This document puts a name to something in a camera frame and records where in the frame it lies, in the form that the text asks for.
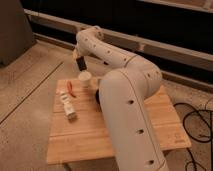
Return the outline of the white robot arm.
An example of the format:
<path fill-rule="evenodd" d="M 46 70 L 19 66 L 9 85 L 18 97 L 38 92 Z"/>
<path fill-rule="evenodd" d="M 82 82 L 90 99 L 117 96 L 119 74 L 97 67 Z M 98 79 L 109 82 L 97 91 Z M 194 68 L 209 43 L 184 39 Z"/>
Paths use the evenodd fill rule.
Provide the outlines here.
<path fill-rule="evenodd" d="M 169 171 L 144 101 L 161 86 L 162 73 L 151 61 L 103 41 L 100 27 L 81 30 L 76 60 L 93 54 L 113 69 L 99 82 L 99 100 L 120 171 Z"/>

